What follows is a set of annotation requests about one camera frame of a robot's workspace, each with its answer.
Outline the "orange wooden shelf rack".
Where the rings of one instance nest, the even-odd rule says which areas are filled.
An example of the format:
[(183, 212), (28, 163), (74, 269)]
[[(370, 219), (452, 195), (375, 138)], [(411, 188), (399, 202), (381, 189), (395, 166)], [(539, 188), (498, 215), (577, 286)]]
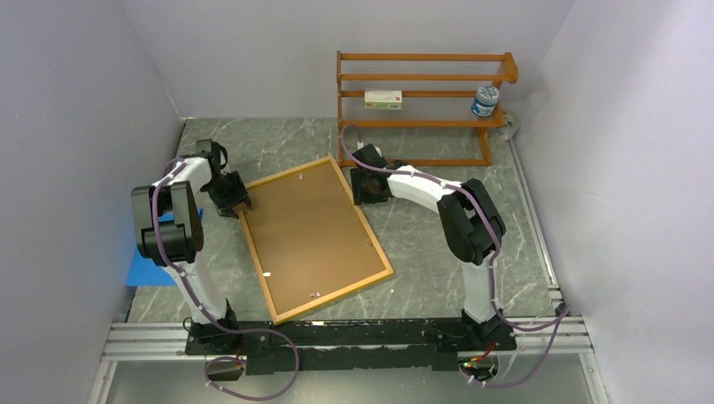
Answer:
[[(500, 102), (488, 117), (471, 106), (483, 85), (514, 85), (520, 71), (514, 55), (464, 53), (336, 54), (337, 125), (339, 129), (468, 129), (477, 153), (469, 157), (417, 159), (427, 167), (489, 166), (493, 154), (488, 130), (503, 124)], [(401, 90), (402, 110), (364, 108), (366, 89)]]

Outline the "clear tape roll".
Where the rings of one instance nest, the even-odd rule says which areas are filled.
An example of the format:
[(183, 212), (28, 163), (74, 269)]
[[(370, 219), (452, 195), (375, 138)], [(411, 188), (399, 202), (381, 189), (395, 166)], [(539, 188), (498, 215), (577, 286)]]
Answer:
[(505, 141), (511, 140), (520, 128), (520, 121), (515, 114), (503, 112), (503, 124), (498, 128), (498, 135)]

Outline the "white blue jar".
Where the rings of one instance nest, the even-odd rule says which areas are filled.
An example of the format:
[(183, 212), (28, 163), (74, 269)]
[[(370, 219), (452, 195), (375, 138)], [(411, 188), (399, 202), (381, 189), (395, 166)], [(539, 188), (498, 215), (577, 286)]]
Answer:
[(499, 89), (493, 85), (481, 86), (475, 93), (471, 111), (475, 116), (488, 117), (495, 109), (500, 97)]

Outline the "white red medicine box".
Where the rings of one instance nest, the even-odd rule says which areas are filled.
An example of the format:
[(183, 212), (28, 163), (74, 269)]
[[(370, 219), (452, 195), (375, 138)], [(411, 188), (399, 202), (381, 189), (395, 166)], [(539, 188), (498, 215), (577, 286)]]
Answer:
[(401, 90), (366, 89), (363, 99), (365, 109), (402, 110)]

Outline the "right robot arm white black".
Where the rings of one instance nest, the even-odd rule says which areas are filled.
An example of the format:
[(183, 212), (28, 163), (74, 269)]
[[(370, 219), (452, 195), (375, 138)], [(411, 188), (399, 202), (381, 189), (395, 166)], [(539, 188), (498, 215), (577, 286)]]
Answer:
[(350, 158), (358, 166), (351, 173), (357, 205), (405, 199), (439, 215), (464, 278), (464, 341), (474, 349), (486, 348), (508, 326), (495, 291), (495, 260), (506, 226), (484, 185), (476, 179), (459, 183), (438, 178), (401, 161), (389, 163), (372, 144)]

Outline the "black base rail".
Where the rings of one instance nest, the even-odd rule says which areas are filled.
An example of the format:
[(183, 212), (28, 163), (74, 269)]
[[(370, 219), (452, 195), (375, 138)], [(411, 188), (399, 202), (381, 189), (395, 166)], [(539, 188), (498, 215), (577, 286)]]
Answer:
[(273, 322), (238, 321), (237, 334), (190, 325), (188, 356), (246, 360), (247, 375), (294, 369), (405, 369), (452, 371), (476, 353), (514, 351), (512, 327), (499, 319), (479, 325), (468, 316)]

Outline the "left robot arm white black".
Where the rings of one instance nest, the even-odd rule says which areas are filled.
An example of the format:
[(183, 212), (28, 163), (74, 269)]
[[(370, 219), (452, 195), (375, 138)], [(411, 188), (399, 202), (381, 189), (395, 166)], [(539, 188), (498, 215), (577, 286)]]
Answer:
[(205, 234), (195, 196), (208, 194), (223, 217), (237, 218), (239, 210), (251, 208), (246, 185), (228, 170), (227, 158), (218, 142), (199, 140), (194, 153), (174, 158), (159, 180), (131, 190), (138, 252), (179, 287), (191, 311), (189, 337), (221, 354), (239, 346), (241, 331), (202, 257)]

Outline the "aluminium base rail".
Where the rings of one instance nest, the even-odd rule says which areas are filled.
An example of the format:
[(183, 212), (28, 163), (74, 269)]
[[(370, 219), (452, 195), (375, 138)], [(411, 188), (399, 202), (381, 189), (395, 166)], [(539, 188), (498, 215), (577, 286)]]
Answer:
[[(203, 362), (209, 359), (206, 355), (186, 354), (187, 341), (188, 332), (179, 323), (113, 324), (100, 357), (101, 365), (89, 401), (107, 401), (117, 364), (121, 361)], [(582, 317), (571, 316), (561, 321), (550, 353), (577, 355), (592, 402), (610, 402), (594, 345)]]

